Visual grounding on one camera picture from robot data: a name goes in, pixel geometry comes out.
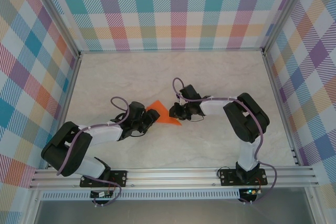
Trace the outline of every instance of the white marble floor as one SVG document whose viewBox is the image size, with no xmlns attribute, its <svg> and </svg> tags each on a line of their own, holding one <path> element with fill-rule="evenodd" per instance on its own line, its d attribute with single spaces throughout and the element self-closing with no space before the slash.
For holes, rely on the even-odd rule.
<svg viewBox="0 0 336 224">
<path fill-rule="evenodd" d="M 180 77 L 201 96 L 249 93 L 270 118 L 263 162 L 294 161 L 260 52 L 133 52 L 84 55 L 67 121 L 103 123 L 120 113 L 110 104 L 118 95 L 145 106 L 160 100 L 167 109 L 176 101 L 172 80 Z M 240 139 L 228 119 L 206 116 L 182 126 L 154 124 L 143 137 L 92 146 L 96 156 L 114 168 L 234 166 Z"/>
</svg>

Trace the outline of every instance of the orange paper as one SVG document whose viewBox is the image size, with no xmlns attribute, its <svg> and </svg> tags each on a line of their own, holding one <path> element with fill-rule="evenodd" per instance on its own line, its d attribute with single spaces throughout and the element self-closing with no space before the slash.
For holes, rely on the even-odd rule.
<svg viewBox="0 0 336 224">
<path fill-rule="evenodd" d="M 152 103 L 152 105 L 147 107 L 147 110 L 150 110 L 150 109 L 154 109 L 160 114 L 160 117 L 156 121 L 156 123 L 171 123 L 171 124 L 182 126 L 181 123 L 176 118 L 169 117 L 169 111 L 165 108 L 165 106 L 159 100 L 155 101 L 154 103 Z"/>
</svg>

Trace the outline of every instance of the purple cable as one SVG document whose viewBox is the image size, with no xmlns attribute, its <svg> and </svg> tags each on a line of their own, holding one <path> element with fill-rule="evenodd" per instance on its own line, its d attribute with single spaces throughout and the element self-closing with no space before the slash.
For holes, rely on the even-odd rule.
<svg viewBox="0 0 336 224">
<path fill-rule="evenodd" d="M 122 101 L 126 104 L 126 106 L 127 106 L 126 110 L 125 110 L 125 109 L 122 109 L 122 108 L 120 108 L 120 107 L 118 107 L 118 106 L 116 106 L 116 105 L 113 103 L 113 100 L 114 100 L 114 99 L 120 99 L 120 100 L 122 100 Z M 124 98 L 122 98 L 122 97 L 112 97 L 110 102 L 112 103 L 113 106 L 117 107 L 118 109 L 121 109 L 121 110 L 123 110 L 123 111 L 126 111 L 126 116 L 125 116 L 122 120 L 120 120 L 119 122 L 117 122 L 117 123 L 112 123 L 112 124 L 101 123 L 101 124 L 95 124 L 95 125 L 88 126 L 88 127 L 85 127 L 85 128 L 83 128 L 83 129 L 81 129 L 81 130 L 75 135 L 75 137 L 73 138 L 72 143 L 71 143 L 71 145 L 70 145 L 70 147 L 69 147 L 69 150 L 68 150 L 68 152 L 67 152 L 67 155 L 66 155 L 66 157 L 65 157 L 65 159 L 64 159 L 64 161 L 63 161 L 63 164 L 61 165 L 60 169 L 59 169 L 58 172 L 57 172 L 57 176 L 61 174 L 61 172 L 63 171 L 64 167 L 66 166 L 66 164 L 67 164 L 67 162 L 68 162 L 68 160 L 69 160 L 69 156 L 70 156 L 70 154 L 71 154 L 71 152 L 72 152 L 73 146 L 75 145 L 75 142 L 76 142 L 76 140 L 78 139 L 78 136 L 79 136 L 82 132 L 84 132 L 84 131 L 86 131 L 86 130 L 88 130 L 88 129 L 90 129 L 90 128 L 96 128 L 96 127 L 102 127 L 102 126 L 115 126 L 115 125 L 121 124 L 123 121 L 125 121 L 125 120 L 127 119 L 127 117 L 128 117 L 129 114 L 130 114 L 129 105 L 128 105 L 127 101 L 126 101 Z"/>
<path fill-rule="evenodd" d="M 181 82 L 182 84 L 182 87 L 184 88 L 184 83 L 183 81 L 179 78 L 179 77 L 175 77 L 174 80 L 173 80 L 173 90 L 174 92 L 176 93 L 176 95 L 180 98 L 180 99 L 183 99 L 184 101 L 187 101 L 187 102 L 203 102 L 203 101 L 234 101 L 236 103 L 238 103 L 239 105 L 241 105 L 248 113 L 249 115 L 252 117 L 252 119 L 255 121 L 257 127 L 258 127 L 258 130 L 259 130 L 259 133 L 260 133 L 260 144 L 258 145 L 257 149 L 256 149 L 256 152 L 254 153 L 254 159 L 256 161 L 258 161 L 260 164 L 262 165 L 266 165 L 268 167 L 271 167 L 273 170 L 274 170 L 274 181 L 273 181 L 273 184 L 271 185 L 271 187 L 269 188 L 269 190 L 267 191 L 267 193 L 264 194 L 264 196 L 262 196 L 261 198 L 258 198 L 256 199 L 254 202 L 257 202 L 257 201 L 261 201 L 262 199 L 264 199 L 274 188 L 276 182 L 277 182 L 277 178 L 278 178 L 278 173 L 277 173 L 277 170 L 275 169 L 274 166 L 270 165 L 270 164 L 266 164 L 266 163 L 263 163 L 261 161 L 258 160 L 257 158 L 257 155 L 258 155 L 258 152 L 264 142 L 264 134 L 263 134 L 263 130 L 257 120 L 257 118 L 253 115 L 252 111 L 245 105 L 243 104 L 241 101 L 237 100 L 237 99 L 234 99 L 234 98 L 227 98 L 227 97 L 220 97 L 220 98 L 204 98 L 204 99 L 196 99 L 196 100 L 190 100 L 190 99 L 186 99 L 184 98 L 183 96 L 181 96 L 178 91 L 176 90 L 175 88 L 175 81 L 178 80 Z"/>
<path fill-rule="evenodd" d="M 113 185 L 113 186 L 117 186 L 119 187 L 119 192 L 117 194 L 117 196 L 115 196 L 112 200 L 109 200 L 109 202 L 107 202 L 106 204 L 98 204 L 96 202 L 96 198 L 93 199 L 93 203 L 95 204 L 95 206 L 98 206 L 98 207 L 105 207 L 105 206 L 108 206 L 109 204 L 113 203 L 116 201 L 116 199 L 118 199 L 121 195 L 121 186 L 117 183 L 114 183 L 114 182 L 111 182 L 111 181 L 107 181 L 107 180 L 102 180 L 102 179 L 98 179 L 98 178 L 93 178 L 91 176 L 85 176 L 86 178 L 89 178 L 89 179 L 92 179 L 92 180 L 95 180 L 95 181 L 98 181 L 98 182 L 102 182 L 102 183 L 108 183 L 110 185 Z"/>
</svg>

